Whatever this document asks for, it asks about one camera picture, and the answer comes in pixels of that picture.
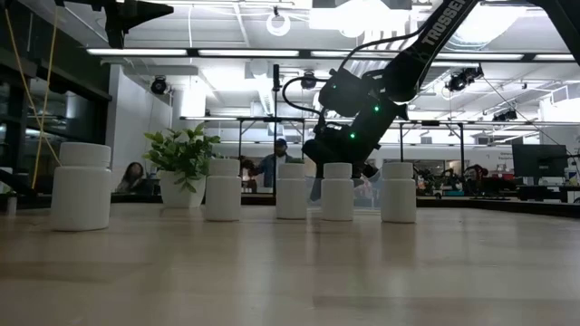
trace light fixture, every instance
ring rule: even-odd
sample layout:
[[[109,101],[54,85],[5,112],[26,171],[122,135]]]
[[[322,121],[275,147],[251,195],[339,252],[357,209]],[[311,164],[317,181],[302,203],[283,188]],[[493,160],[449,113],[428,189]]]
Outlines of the light fixture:
[[[350,51],[311,51],[310,54],[315,58],[343,58]],[[378,52],[378,51],[359,51],[353,55],[353,58],[373,58],[373,59],[393,59],[399,53]]]
[[[279,7],[294,7],[295,3],[291,1],[267,1],[267,0],[248,0],[248,1],[228,1],[228,0],[217,0],[217,1],[210,1],[210,0],[145,0],[149,3],[153,4],[161,4],[161,5],[241,5],[241,6],[271,6],[277,5]]]
[[[364,31],[391,32],[391,26],[404,26],[410,11],[391,10],[381,0],[331,1],[334,8],[310,9],[308,27],[318,30],[339,31],[344,37],[354,38]]]
[[[274,19],[281,17],[283,19],[282,25],[274,27]],[[290,32],[290,17],[287,14],[270,14],[266,19],[266,29],[273,36],[284,36]]]
[[[437,60],[506,60],[518,61],[522,60],[524,54],[509,54],[509,53],[439,53]]]
[[[538,54],[534,61],[571,61],[573,62],[574,56],[572,54]]]
[[[478,68],[479,63],[476,62],[433,62],[431,67],[458,67],[458,68]]]
[[[187,56],[184,49],[87,49],[87,53],[100,56]]]
[[[325,119],[326,122],[336,122],[336,123],[349,123],[349,122],[353,122],[354,119],[348,119],[348,118],[330,118],[330,119]],[[313,118],[308,118],[308,119],[304,119],[304,122],[318,122],[318,119],[313,119]]]
[[[312,90],[316,87],[314,72],[304,72],[304,79],[300,82],[300,86],[303,90]]]
[[[455,51],[482,49],[507,31],[526,11],[521,5],[476,5],[445,47]]]
[[[464,68],[460,72],[451,74],[451,79],[445,85],[449,91],[463,91],[470,86],[477,78],[483,77],[484,73],[481,68]]]
[[[496,142],[497,142],[497,143],[502,143],[502,144],[503,144],[503,143],[507,143],[508,141],[511,141],[511,140],[515,140],[515,139],[519,139],[519,138],[526,138],[526,137],[530,137],[530,136],[535,136],[535,135],[537,135],[537,134],[539,134],[539,132],[538,132],[538,131],[533,131],[533,132],[530,132],[530,133],[527,133],[527,134],[523,134],[523,135],[517,135],[517,136],[514,136],[514,137],[510,137],[510,138],[506,138],[506,139],[498,140],[498,141],[496,141]]]
[[[199,50],[199,56],[224,56],[224,57],[297,57],[297,50]]]
[[[165,95],[171,91],[171,87],[167,83],[166,76],[155,76],[155,80],[151,84],[151,92],[156,95]]]
[[[182,120],[199,120],[199,121],[235,121],[234,117],[181,117]]]

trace person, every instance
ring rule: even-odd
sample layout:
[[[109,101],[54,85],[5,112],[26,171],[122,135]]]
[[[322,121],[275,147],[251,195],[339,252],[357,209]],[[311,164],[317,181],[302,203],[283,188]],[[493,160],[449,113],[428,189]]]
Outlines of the person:
[[[150,187],[143,179],[143,171],[143,166],[140,163],[129,164],[115,192],[120,194],[150,194]]]
[[[264,187],[274,186],[274,173],[278,176],[280,165],[292,161],[294,158],[289,156],[286,151],[288,145],[284,139],[278,139],[274,143],[274,154],[266,156],[260,164],[251,171],[252,176],[264,174]]]

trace black robotic arm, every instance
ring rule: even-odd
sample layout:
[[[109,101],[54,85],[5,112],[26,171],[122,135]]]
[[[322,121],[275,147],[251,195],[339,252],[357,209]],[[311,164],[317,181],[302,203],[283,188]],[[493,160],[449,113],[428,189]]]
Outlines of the black robotic arm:
[[[320,197],[319,181],[323,165],[332,162],[353,164],[353,178],[370,177],[376,169],[364,164],[395,118],[407,120],[407,105],[423,83],[430,65],[449,38],[480,0],[445,0],[420,28],[418,40],[397,55],[375,79],[362,79],[341,65],[331,70],[331,79],[320,91],[319,101],[326,110],[354,117],[351,126],[340,129],[326,125],[321,114],[314,139],[306,141],[303,152],[316,163],[316,179],[311,199]],[[546,10],[557,31],[577,62],[580,62],[580,0],[530,0]]]

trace woman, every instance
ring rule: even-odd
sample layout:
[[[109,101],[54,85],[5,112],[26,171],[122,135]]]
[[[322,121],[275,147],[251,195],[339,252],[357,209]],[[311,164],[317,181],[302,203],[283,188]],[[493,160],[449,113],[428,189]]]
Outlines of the woman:
[[[129,164],[115,192],[121,194],[148,192],[146,182],[143,182],[143,166],[140,163]]]

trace yellow cable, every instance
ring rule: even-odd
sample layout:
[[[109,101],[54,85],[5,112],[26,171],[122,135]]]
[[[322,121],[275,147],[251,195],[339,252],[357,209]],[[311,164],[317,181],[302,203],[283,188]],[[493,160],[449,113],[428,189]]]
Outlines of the yellow cable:
[[[30,90],[28,89],[28,83],[26,82],[26,77],[24,76],[24,70],[22,68],[22,63],[20,62],[20,55],[18,54],[18,48],[16,47],[16,41],[15,41],[15,35],[14,35],[14,30],[12,28],[12,24],[10,22],[10,14],[8,13],[8,9],[5,9],[5,16],[6,16],[6,22],[8,24],[8,31],[10,33],[10,40],[12,42],[12,47],[14,49],[14,56],[16,57],[16,63],[18,64],[18,70],[20,72],[20,77],[22,78],[22,84],[24,86],[24,90],[26,92],[26,96],[28,98],[28,101],[30,102],[30,106],[33,109],[34,112],[34,118],[36,119],[36,123],[38,123],[38,125],[40,126],[40,128],[43,128],[43,124],[41,123],[41,121],[38,119],[38,113],[36,111],[36,107],[34,106],[34,101],[32,98],[32,95],[30,93]],[[49,70],[52,69],[52,59],[50,62],[50,66],[49,66]],[[42,142],[42,140],[46,140],[46,144],[48,145],[48,148],[51,150],[51,152],[53,153],[54,156],[54,160],[56,160],[56,162],[58,163],[59,166],[61,166],[61,161],[58,159],[58,155],[56,155],[56,152],[53,149],[53,146],[51,145],[51,143],[49,142],[48,138],[46,138],[46,136],[41,132],[41,138],[40,141]]]
[[[51,86],[51,75],[53,72],[54,44],[56,43],[57,24],[58,24],[58,5],[54,7],[53,40],[51,43],[51,54],[48,59],[48,74],[46,75],[46,92],[44,93],[43,116],[40,120],[40,141],[38,141],[38,150],[36,150],[36,161],[34,162],[33,189],[36,187],[36,178],[38,177],[38,163],[40,161],[40,152],[43,147],[43,137],[45,137],[44,116],[46,115],[46,105],[48,103],[48,94],[50,92]]]

